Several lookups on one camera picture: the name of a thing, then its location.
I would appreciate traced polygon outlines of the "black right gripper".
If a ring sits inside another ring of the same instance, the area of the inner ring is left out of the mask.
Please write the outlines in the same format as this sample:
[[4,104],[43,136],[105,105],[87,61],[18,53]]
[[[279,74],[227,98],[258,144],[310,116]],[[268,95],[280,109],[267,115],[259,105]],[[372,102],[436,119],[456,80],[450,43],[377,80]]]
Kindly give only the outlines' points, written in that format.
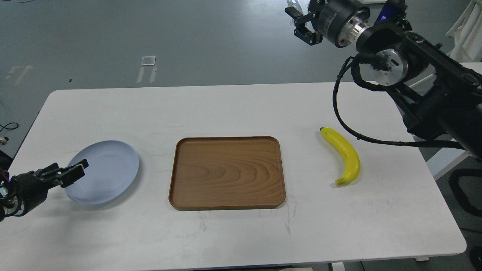
[[[302,14],[295,7],[284,12],[294,20],[294,36],[308,45],[316,45],[323,38],[337,48],[354,44],[360,33],[369,28],[370,9],[358,0],[311,0],[309,14]],[[310,31],[307,23],[315,31]]]

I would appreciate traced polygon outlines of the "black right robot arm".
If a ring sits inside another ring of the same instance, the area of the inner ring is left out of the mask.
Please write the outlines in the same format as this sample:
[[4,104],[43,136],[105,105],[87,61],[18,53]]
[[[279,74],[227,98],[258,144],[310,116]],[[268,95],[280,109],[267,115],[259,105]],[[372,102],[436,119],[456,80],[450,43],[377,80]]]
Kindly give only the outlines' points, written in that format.
[[[332,98],[347,132],[381,145],[461,149],[481,161],[481,75],[415,33],[406,9],[404,0],[388,0],[373,23],[371,10],[359,0],[311,0],[306,14],[295,6],[284,11],[293,20],[294,36],[308,45],[326,40],[337,48],[355,46],[357,53],[342,65]],[[402,111],[407,132],[420,141],[380,140],[350,128],[337,103],[346,72],[357,86],[388,94]]]

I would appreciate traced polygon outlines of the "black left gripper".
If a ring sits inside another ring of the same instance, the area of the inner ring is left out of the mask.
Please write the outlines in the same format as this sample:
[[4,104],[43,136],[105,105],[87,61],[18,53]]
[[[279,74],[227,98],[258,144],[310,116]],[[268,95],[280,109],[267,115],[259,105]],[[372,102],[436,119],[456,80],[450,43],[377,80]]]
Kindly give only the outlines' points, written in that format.
[[56,183],[66,188],[84,177],[84,170],[88,167],[88,161],[83,159],[67,167],[53,163],[37,171],[12,176],[9,180],[9,192],[14,197],[14,207],[8,215],[24,216],[46,200],[49,187],[41,178],[56,178]]

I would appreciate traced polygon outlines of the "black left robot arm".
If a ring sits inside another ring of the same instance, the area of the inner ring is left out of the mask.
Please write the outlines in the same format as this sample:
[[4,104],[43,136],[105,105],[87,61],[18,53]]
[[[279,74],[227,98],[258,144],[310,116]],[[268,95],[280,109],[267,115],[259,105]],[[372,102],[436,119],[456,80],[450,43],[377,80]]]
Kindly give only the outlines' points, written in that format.
[[66,188],[84,177],[89,166],[86,159],[68,166],[53,163],[36,171],[10,175],[7,171],[13,159],[1,152],[0,218],[21,217],[45,202],[53,187]]

